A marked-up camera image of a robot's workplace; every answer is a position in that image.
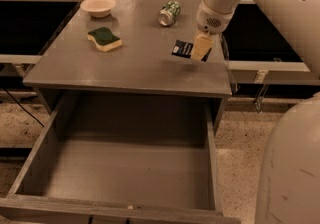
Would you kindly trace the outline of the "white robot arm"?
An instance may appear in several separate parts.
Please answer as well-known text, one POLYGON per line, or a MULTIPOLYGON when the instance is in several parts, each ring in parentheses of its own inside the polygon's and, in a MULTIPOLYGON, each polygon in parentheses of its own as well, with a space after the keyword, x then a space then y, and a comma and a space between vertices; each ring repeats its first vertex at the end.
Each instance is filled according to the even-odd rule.
MULTIPOLYGON (((320 0, 253 0, 320 76, 320 0)), ((197 60, 224 31, 240 0, 202 0, 191 57, 197 60)), ((320 224, 320 97, 300 102, 274 126, 262 160, 255 224, 320 224)))

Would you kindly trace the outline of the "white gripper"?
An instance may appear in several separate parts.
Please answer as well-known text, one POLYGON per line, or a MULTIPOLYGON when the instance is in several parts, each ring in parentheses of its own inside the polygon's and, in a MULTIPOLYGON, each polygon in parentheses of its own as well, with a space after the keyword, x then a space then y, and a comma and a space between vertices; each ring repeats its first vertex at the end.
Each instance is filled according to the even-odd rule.
POLYGON ((213 35, 223 32, 233 17, 233 12, 220 14, 211 10, 204 1, 199 5, 196 14, 197 27, 200 31, 194 38, 191 51, 193 60, 201 61, 213 46, 213 35))

